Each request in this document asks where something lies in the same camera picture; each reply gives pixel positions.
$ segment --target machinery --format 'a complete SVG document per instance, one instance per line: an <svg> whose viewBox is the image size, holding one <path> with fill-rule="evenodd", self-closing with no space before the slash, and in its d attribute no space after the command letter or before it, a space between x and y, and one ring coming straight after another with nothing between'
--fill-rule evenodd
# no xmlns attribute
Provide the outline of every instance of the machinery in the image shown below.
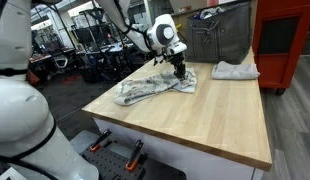
<svg viewBox="0 0 310 180"><path fill-rule="evenodd" d="M179 41L170 15L159 16L152 28L141 32L127 18L130 1L98 2L141 51L155 54L155 65L166 59L175 75L184 78L186 45ZM75 152L56 126L44 96L25 82L32 52L30 7L31 0L0 0L0 161L50 179L98 179L97 168Z"/></svg>

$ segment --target gray cloth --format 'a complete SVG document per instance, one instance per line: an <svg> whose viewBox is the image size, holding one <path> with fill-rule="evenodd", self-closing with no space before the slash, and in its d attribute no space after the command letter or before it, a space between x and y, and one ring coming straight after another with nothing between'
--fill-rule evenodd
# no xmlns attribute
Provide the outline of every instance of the gray cloth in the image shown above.
<svg viewBox="0 0 310 180"><path fill-rule="evenodd" d="M252 80L259 75L256 64L231 65L225 61L215 65L212 71L212 79Z"/></svg>
<svg viewBox="0 0 310 180"><path fill-rule="evenodd" d="M118 85L114 102L127 106L170 90L193 93L196 84L197 78L193 68L187 68L183 81L173 72L155 74L139 80L125 80Z"/></svg>

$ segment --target folded towel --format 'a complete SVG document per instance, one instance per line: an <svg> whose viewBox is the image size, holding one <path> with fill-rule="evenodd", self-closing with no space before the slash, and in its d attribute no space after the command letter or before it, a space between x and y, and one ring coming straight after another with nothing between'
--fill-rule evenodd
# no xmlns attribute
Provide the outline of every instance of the folded towel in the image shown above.
<svg viewBox="0 0 310 180"><path fill-rule="evenodd" d="M180 81L173 72L155 74L139 80L125 80L118 85L114 102L127 106L170 90L193 93L197 84L193 68L186 69L185 80Z"/></svg>
<svg viewBox="0 0 310 180"><path fill-rule="evenodd" d="M212 71L212 79L251 80L259 75L256 64L231 65L225 61L215 65Z"/></svg>

